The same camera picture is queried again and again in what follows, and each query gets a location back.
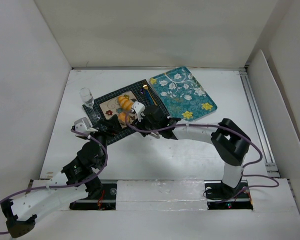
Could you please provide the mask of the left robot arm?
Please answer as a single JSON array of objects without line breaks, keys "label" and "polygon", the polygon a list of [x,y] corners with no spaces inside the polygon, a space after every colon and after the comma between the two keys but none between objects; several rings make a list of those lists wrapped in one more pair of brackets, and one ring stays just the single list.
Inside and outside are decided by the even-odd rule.
[{"label": "left robot arm", "polygon": [[103,185],[95,170],[107,164],[107,141],[115,136],[121,126],[118,117],[102,119],[106,130],[98,130],[83,117],[77,120],[72,131],[87,142],[76,157],[53,176],[43,189],[17,198],[8,198],[1,204],[6,218],[7,231],[12,238],[19,238],[34,229],[35,224],[65,205],[81,199],[98,199],[104,196]]}]

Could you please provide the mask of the metal tongs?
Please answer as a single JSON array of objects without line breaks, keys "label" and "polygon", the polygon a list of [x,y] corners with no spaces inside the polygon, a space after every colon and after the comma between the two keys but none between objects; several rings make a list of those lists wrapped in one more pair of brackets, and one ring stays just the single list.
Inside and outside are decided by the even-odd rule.
[{"label": "metal tongs", "polygon": [[152,131],[150,121],[144,117],[141,121],[139,119],[132,119],[130,113],[127,113],[125,116],[125,124],[132,128],[135,132],[140,133],[143,137],[151,136],[154,138],[160,138],[160,135],[157,131]]}]

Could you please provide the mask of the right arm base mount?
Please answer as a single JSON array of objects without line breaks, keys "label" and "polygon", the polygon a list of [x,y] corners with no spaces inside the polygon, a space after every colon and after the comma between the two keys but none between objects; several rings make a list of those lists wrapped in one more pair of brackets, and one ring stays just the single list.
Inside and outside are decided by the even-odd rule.
[{"label": "right arm base mount", "polygon": [[204,187],[203,196],[207,200],[208,210],[253,210],[246,180],[239,182],[234,189],[220,180],[204,181]]}]

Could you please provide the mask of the round orange bread roll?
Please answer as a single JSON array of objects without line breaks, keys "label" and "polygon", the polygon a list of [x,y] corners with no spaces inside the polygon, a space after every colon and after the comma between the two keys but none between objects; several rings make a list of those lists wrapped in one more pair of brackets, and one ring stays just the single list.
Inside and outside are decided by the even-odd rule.
[{"label": "round orange bread roll", "polygon": [[118,120],[121,124],[125,125],[126,122],[130,123],[130,115],[128,113],[125,112],[121,112],[118,115]]}]

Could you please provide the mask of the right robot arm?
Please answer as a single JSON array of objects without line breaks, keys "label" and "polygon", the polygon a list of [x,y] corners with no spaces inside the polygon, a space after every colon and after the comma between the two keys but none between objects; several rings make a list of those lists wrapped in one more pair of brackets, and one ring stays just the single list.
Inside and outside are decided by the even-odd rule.
[{"label": "right robot arm", "polygon": [[133,124],[143,136],[154,133],[166,139],[194,140],[213,145],[224,161],[224,174],[219,184],[207,187],[206,196],[212,200],[224,200],[236,194],[250,138],[232,120],[224,118],[215,126],[201,128],[181,118],[167,117],[156,105],[135,103],[132,109],[137,115]]}]

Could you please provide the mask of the striped orange bread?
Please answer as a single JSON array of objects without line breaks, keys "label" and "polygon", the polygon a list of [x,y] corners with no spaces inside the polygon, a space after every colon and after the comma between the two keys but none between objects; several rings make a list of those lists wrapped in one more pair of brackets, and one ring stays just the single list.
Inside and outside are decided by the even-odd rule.
[{"label": "striped orange bread", "polygon": [[120,107],[128,112],[132,109],[132,106],[134,104],[134,102],[132,100],[130,100],[129,98],[126,98],[124,95],[120,95],[118,98],[118,104],[120,105]]}]

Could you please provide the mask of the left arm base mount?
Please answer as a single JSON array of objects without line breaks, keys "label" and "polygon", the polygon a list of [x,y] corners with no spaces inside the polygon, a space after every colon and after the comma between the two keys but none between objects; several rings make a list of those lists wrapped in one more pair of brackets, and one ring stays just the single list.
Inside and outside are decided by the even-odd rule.
[{"label": "left arm base mount", "polygon": [[74,211],[112,211],[116,209],[117,181],[106,180],[102,182],[102,190],[97,196],[70,203],[69,209]]}]

